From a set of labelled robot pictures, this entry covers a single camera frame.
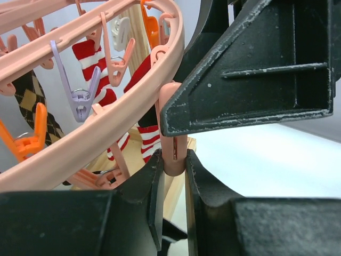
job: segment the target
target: white clothes peg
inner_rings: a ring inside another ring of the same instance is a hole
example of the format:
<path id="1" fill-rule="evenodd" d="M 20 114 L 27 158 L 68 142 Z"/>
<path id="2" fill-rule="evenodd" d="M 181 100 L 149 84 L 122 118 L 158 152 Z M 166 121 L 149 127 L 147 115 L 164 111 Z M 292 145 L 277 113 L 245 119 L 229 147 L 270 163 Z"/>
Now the white clothes peg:
<path id="1" fill-rule="evenodd" d="M 130 19 L 115 17 L 110 22 L 111 34 L 113 38 L 113 48 L 120 52 L 126 48 L 128 33 L 130 30 Z"/>

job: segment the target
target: red sock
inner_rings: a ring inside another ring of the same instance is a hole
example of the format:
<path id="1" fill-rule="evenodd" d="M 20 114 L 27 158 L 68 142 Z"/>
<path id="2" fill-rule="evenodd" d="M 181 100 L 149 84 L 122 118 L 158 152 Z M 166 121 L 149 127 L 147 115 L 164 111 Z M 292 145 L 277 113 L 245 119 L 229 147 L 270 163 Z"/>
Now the red sock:
<path id="1" fill-rule="evenodd" d="M 144 162 L 148 162 L 155 150 L 161 148 L 159 127 L 137 127 L 142 138 L 141 154 Z"/>
<path id="2" fill-rule="evenodd" d="M 144 61 L 139 65 L 137 70 L 132 75 L 132 78 L 130 79 L 130 82 L 127 84 L 127 86 L 124 88 L 124 93 L 129 91 L 135 84 L 138 83 L 138 81 L 145 75 L 147 72 L 151 69 L 150 64 L 150 55 L 147 56 L 147 58 L 144 59 Z"/>
<path id="3" fill-rule="evenodd" d="M 107 63 L 105 62 L 102 48 L 99 47 L 99 49 L 95 51 L 94 45 L 95 43 L 93 40 L 86 40 L 84 42 L 74 44 L 72 46 L 72 50 L 77 60 L 80 62 L 84 79 L 88 85 L 95 67 L 98 66 L 101 69 L 101 79 L 96 91 L 94 103 L 99 103 L 101 106 L 106 106 L 115 102 L 117 98 L 115 92 L 113 91 L 113 87 L 109 82 Z M 129 138 L 129 133 L 126 133 L 117 141 L 121 150 L 123 150 L 128 144 Z M 113 161 L 114 158 L 110 149 L 108 149 L 107 153 L 108 158 Z"/>
<path id="4" fill-rule="evenodd" d="M 124 92 L 129 91 L 138 81 L 150 70 L 150 55 L 147 56 L 141 65 L 137 68 L 135 73 L 132 75 L 130 82 L 124 88 Z M 161 148 L 160 143 L 160 133 L 158 126 L 150 126 L 150 127 L 139 127 L 137 125 L 137 129 L 140 132 L 142 138 L 142 146 L 141 146 L 141 154 L 144 162 L 148 162 L 151 155 L 155 152 L 155 150 Z"/>

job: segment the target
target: red and white striped sock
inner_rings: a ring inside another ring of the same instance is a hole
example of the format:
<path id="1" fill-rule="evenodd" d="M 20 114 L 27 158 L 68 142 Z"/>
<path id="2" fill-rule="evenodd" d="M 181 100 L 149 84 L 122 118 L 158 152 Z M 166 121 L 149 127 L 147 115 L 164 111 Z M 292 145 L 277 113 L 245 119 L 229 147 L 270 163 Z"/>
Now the red and white striped sock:
<path id="1" fill-rule="evenodd" d="M 142 138 L 141 154 L 146 163 L 155 150 L 161 148 L 159 127 L 157 125 L 149 127 L 136 126 Z"/>
<path id="2" fill-rule="evenodd" d="M 96 66 L 101 69 L 100 82 L 96 91 L 94 103 L 99 103 L 101 106 L 106 106 L 117 100 L 113 87 L 109 82 L 107 63 L 105 62 L 105 55 L 102 48 L 99 47 L 95 51 L 95 42 L 93 40 L 86 40 L 72 46 L 72 50 L 76 59 L 79 61 L 83 76 L 87 84 L 90 84 L 92 73 Z M 123 150 L 128 144 L 130 136 L 129 133 L 124 134 L 118 141 L 118 146 Z M 111 150 L 107 150 L 108 159 L 114 160 Z"/>

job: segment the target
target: black plastic part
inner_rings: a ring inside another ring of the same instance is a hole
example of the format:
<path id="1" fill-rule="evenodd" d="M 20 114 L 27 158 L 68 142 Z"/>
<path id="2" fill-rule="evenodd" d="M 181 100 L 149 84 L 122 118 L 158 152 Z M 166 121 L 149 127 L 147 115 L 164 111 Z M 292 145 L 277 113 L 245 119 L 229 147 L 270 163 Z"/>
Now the black plastic part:
<path id="1" fill-rule="evenodd" d="M 333 50 L 335 81 L 341 78 L 341 0 L 334 0 L 333 7 Z"/>
<path id="2" fill-rule="evenodd" d="M 243 198 L 188 151 L 190 256 L 341 255 L 341 200 Z"/>
<path id="3" fill-rule="evenodd" d="M 247 0 L 236 0 L 233 3 L 233 16 L 236 18 Z"/>
<path id="4" fill-rule="evenodd" d="M 174 81 L 182 83 L 229 27 L 229 3 L 233 0 L 202 0 L 198 23 L 185 49 Z"/>
<path id="5" fill-rule="evenodd" d="M 331 115 L 332 6 L 332 0 L 246 1 L 162 109 L 162 134 Z"/>
<path id="6" fill-rule="evenodd" d="M 238 193 L 207 171 L 193 150 L 186 159 L 186 211 L 190 256 L 240 255 L 230 199 Z"/>
<path id="7" fill-rule="evenodd" d="M 0 194 L 0 254 L 156 256 L 163 184 L 158 150 L 114 190 Z"/>

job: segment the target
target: pink clothes peg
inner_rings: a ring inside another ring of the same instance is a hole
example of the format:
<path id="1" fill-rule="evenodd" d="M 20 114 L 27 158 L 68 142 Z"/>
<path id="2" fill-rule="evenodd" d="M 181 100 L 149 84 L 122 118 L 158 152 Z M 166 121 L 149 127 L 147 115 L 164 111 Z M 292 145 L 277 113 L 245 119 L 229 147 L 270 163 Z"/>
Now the pink clothes peg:
<path id="1" fill-rule="evenodd" d="M 128 67 L 129 61 L 132 57 L 134 48 L 135 48 L 135 39 L 131 38 L 125 50 L 123 58 L 121 57 L 113 57 L 120 58 L 121 61 L 113 61 L 110 54 L 110 45 L 109 45 L 109 36 L 107 29 L 107 20 L 105 18 L 105 13 L 101 12 L 102 19 L 102 27 L 103 27 L 103 43 L 104 43 L 104 51 L 105 51 L 105 62 L 107 63 L 109 82 L 111 86 L 117 87 L 124 76 L 124 73 Z"/>
<path id="2" fill-rule="evenodd" d="M 80 6 L 80 1 L 79 0 L 75 0 L 76 6 L 77 6 L 77 10 L 78 10 L 78 14 L 79 16 L 83 15 L 86 13 L 85 10 L 82 9 L 82 7 Z M 93 31 L 90 35 L 86 36 L 87 40 L 93 40 L 95 42 L 95 51 L 97 51 L 99 49 L 99 47 L 101 46 L 101 37 L 102 37 L 102 27 L 99 27 L 98 29 L 96 29 L 95 31 Z"/>
<path id="3" fill-rule="evenodd" d="M 18 48 L 17 37 L 15 35 L 10 35 L 7 38 L 7 47 L 0 37 L 0 55 L 3 56 L 11 51 Z M 12 83 L 0 85 L 0 94 L 3 96 L 14 96 L 16 89 Z"/>
<path id="4" fill-rule="evenodd" d="M 163 13 L 161 14 L 159 18 L 159 41 L 161 45 L 167 44 L 169 40 L 169 36 L 165 34 L 164 21 L 166 22 L 166 25 L 168 27 L 170 27 L 170 24 L 169 22 L 165 20 L 165 18 L 174 18 L 174 17 L 170 13 Z"/>
<path id="5" fill-rule="evenodd" d="M 23 31 L 25 32 L 27 38 L 32 42 L 33 40 L 40 38 L 41 36 L 45 35 L 45 27 L 42 18 L 39 18 L 33 21 L 34 27 L 28 27 L 27 25 L 21 26 Z M 44 61 L 40 66 L 44 69 L 53 69 L 53 60 L 48 59 Z"/>
<path id="6" fill-rule="evenodd" d="M 92 109 L 94 111 L 94 113 L 88 117 L 88 119 L 85 121 L 85 124 L 87 122 L 90 121 L 94 121 L 93 119 L 96 118 L 96 116 L 102 115 L 104 114 L 105 110 L 111 108 L 110 105 L 106 105 L 104 107 L 102 107 L 101 105 L 99 105 L 98 103 L 92 105 Z M 130 177 L 129 171 L 128 171 L 128 166 L 126 164 L 126 161 L 124 160 L 123 154 L 117 144 L 117 142 L 114 142 L 111 146 L 110 146 L 110 150 L 112 152 L 112 154 L 115 157 L 116 160 L 116 164 L 119 168 L 119 170 L 121 171 L 123 177 L 125 179 L 128 179 Z"/>
<path id="7" fill-rule="evenodd" d="M 180 87 L 181 83 L 168 83 L 160 89 L 159 100 L 155 104 L 156 116 L 160 130 L 160 111 Z M 187 156 L 187 135 L 165 137 L 160 133 L 162 158 L 164 159 L 165 173 L 169 176 L 178 176 L 185 170 Z"/>
<path id="8" fill-rule="evenodd" d="M 126 181 L 119 168 L 113 167 L 95 174 L 87 169 L 80 169 L 67 181 L 83 190 L 112 190 Z"/>

